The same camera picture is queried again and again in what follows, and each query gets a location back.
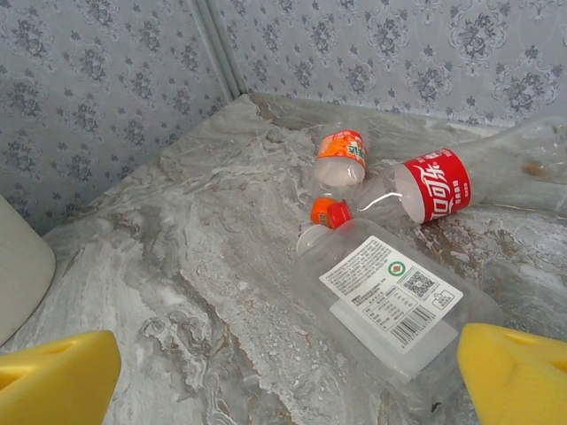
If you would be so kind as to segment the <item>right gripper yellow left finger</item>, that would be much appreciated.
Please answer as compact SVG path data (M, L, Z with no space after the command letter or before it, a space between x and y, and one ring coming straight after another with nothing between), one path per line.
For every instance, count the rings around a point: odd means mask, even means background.
M101 424L121 370L110 330L1 357L3 424Z

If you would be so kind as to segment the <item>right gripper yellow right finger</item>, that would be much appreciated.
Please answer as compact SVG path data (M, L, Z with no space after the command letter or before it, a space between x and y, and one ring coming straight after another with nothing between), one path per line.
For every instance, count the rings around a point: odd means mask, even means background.
M482 424L564 424L566 343L491 324L470 323L458 366Z

